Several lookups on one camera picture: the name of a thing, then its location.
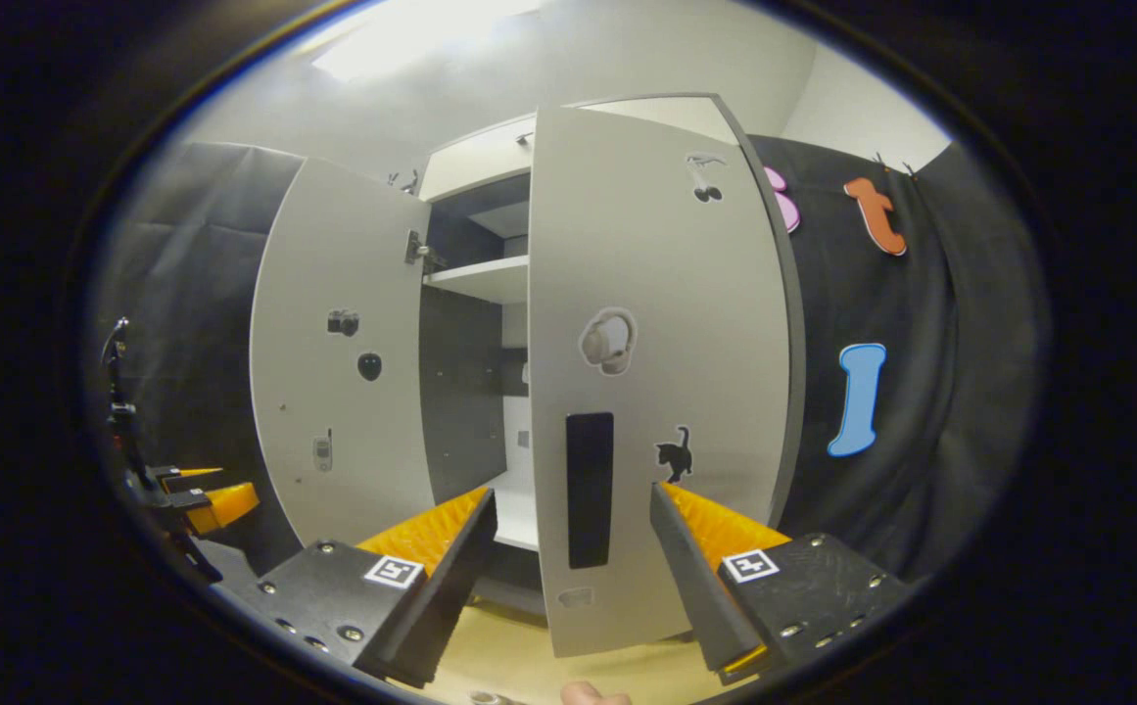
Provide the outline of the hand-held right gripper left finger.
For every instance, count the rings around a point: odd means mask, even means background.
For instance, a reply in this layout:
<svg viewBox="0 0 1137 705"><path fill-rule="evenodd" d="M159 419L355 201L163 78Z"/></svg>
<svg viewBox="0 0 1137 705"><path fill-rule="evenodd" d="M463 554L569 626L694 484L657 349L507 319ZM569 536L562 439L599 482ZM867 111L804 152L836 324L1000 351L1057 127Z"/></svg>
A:
<svg viewBox="0 0 1137 705"><path fill-rule="evenodd" d="M300 650L379 680L432 682L497 532L474 488L363 540L318 540L236 586L251 615Z"/></svg>

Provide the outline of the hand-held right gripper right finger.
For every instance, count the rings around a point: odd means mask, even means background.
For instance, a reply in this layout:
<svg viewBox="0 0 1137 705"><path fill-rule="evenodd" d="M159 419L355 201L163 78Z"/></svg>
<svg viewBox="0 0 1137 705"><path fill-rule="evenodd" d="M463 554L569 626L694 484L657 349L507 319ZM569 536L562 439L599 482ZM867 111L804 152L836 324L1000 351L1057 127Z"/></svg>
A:
<svg viewBox="0 0 1137 705"><path fill-rule="evenodd" d="M705 665L723 685L841 650L912 594L831 534L792 539L679 486L652 486L649 521Z"/></svg>

